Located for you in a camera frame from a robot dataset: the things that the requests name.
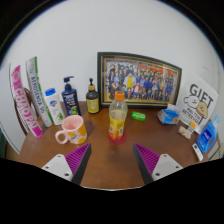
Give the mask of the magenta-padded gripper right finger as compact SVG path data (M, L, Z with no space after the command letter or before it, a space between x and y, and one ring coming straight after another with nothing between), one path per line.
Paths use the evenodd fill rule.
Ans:
M133 145L133 154L145 185L182 169L168 154L157 154L139 144Z

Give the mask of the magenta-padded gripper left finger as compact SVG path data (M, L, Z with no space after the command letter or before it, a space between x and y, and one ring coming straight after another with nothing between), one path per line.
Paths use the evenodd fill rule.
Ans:
M80 185L91 155L91 144L85 144L67 155L57 154L42 169Z

